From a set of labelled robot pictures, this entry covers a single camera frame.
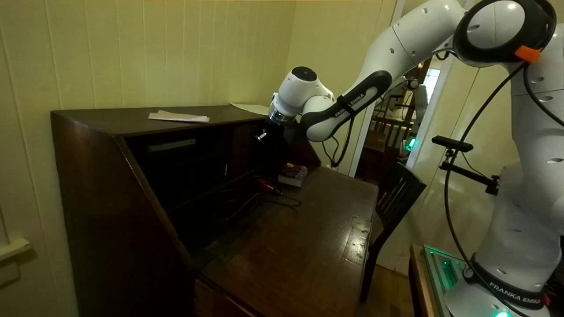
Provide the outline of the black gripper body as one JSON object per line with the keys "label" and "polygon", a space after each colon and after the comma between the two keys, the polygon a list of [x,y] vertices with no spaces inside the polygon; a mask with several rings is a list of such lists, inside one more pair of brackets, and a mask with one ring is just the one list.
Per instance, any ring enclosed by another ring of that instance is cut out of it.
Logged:
{"label": "black gripper body", "polygon": [[257,133],[255,141],[260,151],[274,151],[283,153],[287,151],[296,139],[296,125],[294,123],[274,123],[266,118]]}

